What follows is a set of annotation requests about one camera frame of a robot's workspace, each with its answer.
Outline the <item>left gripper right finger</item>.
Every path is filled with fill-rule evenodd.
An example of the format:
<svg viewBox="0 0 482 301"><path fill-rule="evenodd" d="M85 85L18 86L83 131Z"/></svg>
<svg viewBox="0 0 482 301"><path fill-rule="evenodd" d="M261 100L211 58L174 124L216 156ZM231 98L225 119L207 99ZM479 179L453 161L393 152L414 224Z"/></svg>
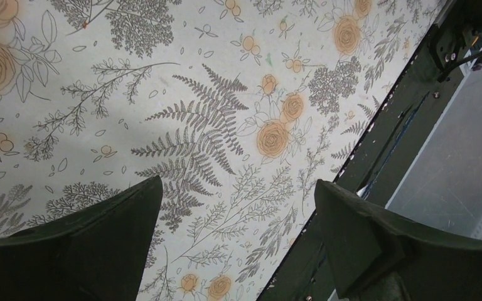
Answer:
<svg viewBox="0 0 482 301"><path fill-rule="evenodd" d="M316 212L339 298L482 300L482 240L412 221L318 180Z"/></svg>

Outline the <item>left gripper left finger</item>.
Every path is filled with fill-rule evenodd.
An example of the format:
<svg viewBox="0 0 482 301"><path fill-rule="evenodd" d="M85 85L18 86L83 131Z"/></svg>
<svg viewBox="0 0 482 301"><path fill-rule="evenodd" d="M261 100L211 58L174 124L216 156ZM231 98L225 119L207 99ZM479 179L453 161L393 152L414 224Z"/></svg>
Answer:
<svg viewBox="0 0 482 301"><path fill-rule="evenodd" d="M0 238L0 300L135 300L162 198L155 176Z"/></svg>

